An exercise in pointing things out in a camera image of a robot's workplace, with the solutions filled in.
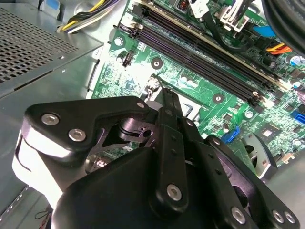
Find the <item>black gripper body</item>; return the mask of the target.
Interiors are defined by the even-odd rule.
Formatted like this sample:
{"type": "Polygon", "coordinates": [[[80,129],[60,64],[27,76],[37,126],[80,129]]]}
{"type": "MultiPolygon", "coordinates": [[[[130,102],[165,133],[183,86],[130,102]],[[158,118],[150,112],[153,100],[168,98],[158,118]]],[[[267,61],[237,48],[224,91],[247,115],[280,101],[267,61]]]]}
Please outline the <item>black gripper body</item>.
{"type": "Polygon", "coordinates": [[[182,150],[138,148],[74,182],[53,212],[54,229],[225,229],[229,215],[207,173],[182,150]]]}

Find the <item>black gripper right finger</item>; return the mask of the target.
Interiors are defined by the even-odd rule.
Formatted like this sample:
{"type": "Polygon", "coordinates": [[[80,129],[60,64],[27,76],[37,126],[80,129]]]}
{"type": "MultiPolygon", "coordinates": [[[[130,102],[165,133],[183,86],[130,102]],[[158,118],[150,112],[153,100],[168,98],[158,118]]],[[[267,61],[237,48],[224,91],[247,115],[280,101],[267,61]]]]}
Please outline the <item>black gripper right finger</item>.
{"type": "Polygon", "coordinates": [[[218,229],[298,229],[295,214],[219,138],[202,139],[194,123],[182,116],[178,95],[171,92],[187,158],[203,176],[211,195],[209,213],[218,229]]]}

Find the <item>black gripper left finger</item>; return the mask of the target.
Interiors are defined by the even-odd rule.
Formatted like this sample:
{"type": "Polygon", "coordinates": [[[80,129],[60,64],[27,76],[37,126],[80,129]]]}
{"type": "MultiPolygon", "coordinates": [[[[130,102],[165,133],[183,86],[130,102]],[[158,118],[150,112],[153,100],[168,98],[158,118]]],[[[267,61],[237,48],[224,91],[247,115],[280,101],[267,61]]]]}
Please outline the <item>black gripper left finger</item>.
{"type": "Polygon", "coordinates": [[[13,159],[16,176],[55,210],[74,182],[135,149],[184,153],[171,92],[163,88],[153,102],[123,96],[30,106],[13,159]]]}

